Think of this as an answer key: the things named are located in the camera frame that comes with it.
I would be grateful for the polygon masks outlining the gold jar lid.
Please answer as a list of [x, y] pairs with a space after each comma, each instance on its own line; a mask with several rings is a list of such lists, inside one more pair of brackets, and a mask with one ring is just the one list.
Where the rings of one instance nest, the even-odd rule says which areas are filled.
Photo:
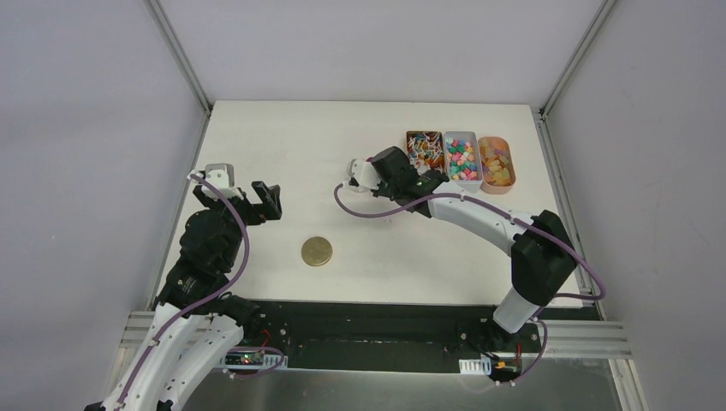
[[322, 236], [310, 237], [301, 246], [303, 262], [312, 267], [327, 264], [333, 255], [331, 243]]

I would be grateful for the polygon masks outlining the clear plastic jar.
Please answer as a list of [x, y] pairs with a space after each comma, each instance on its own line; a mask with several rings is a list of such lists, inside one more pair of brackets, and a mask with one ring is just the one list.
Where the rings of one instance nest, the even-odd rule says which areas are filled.
[[362, 186], [356, 186], [356, 185], [353, 185], [353, 184], [348, 184], [347, 185], [347, 190], [348, 191], [351, 191], [353, 193], [357, 193], [357, 194], [369, 194], [370, 193], [370, 189], [369, 188], [365, 188], [365, 187], [362, 187]]

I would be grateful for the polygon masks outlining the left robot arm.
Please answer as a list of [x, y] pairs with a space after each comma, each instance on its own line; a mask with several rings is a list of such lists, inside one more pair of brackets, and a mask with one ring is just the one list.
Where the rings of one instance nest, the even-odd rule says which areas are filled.
[[254, 204], [226, 177], [193, 180], [203, 208], [185, 224], [152, 324], [113, 391], [89, 410], [181, 410], [232, 348], [260, 338], [259, 307], [229, 288], [249, 260], [248, 227], [281, 218], [281, 189], [253, 182]]

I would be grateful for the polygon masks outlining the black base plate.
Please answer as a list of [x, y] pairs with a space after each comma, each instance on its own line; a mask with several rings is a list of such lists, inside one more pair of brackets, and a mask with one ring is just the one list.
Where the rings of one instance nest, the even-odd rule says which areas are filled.
[[235, 370], [276, 363], [294, 370], [460, 373], [465, 360], [502, 360], [517, 372], [542, 349], [541, 325], [527, 321], [508, 337], [495, 331], [492, 306], [423, 306], [262, 301], [238, 347], [223, 362]]

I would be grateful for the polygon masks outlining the pink tray of gummies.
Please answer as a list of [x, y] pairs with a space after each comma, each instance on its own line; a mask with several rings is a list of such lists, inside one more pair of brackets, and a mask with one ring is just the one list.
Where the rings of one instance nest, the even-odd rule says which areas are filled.
[[486, 136], [478, 139], [483, 170], [480, 189], [487, 194], [505, 194], [516, 182], [515, 168], [509, 143], [501, 137]]

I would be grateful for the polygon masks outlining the white tin of candies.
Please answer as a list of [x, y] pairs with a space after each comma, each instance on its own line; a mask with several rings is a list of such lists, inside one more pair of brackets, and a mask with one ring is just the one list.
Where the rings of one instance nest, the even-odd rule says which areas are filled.
[[446, 131], [443, 134], [443, 148], [448, 178], [469, 193], [478, 192], [484, 179], [476, 134], [470, 131]]

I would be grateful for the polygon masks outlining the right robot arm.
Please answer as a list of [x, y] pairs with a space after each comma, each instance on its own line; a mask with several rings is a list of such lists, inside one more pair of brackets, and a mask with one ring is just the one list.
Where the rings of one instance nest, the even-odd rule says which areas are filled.
[[509, 256], [511, 288], [485, 329], [487, 342], [496, 350], [518, 343], [523, 325], [554, 299], [577, 266], [572, 243], [555, 213], [528, 215], [500, 209], [472, 196], [442, 171], [418, 172], [398, 147], [352, 161], [348, 174], [373, 196], [452, 223]]

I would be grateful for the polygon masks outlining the gold tin of lollipops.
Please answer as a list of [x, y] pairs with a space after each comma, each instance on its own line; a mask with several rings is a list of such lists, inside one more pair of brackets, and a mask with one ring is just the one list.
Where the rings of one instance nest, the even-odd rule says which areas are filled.
[[443, 134], [439, 131], [407, 131], [406, 153], [410, 164], [423, 174], [428, 170], [444, 172]]

